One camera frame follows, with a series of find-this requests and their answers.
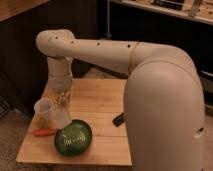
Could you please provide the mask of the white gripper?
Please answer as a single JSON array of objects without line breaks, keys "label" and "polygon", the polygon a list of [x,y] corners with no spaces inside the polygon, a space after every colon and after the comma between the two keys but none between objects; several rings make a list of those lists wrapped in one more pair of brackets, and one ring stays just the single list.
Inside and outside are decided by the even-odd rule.
[{"label": "white gripper", "polygon": [[59,107],[68,108],[70,103],[70,93],[69,91],[72,86],[73,77],[62,76],[62,77],[54,77],[50,76],[48,78],[48,87],[52,89],[54,92],[60,93],[56,102]]}]

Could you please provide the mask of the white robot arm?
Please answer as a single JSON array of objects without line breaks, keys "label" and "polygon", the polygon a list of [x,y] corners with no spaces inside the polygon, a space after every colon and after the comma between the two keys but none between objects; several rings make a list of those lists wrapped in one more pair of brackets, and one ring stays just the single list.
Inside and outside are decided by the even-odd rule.
[{"label": "white robot arm", "polygon": [[128,75],[124,115],[133,171],[204,171],[205,102],[189,55],[138,41],[77,39],[66,29],[36,37],[48,60],[48,83],[65,88],[72,57]]}]

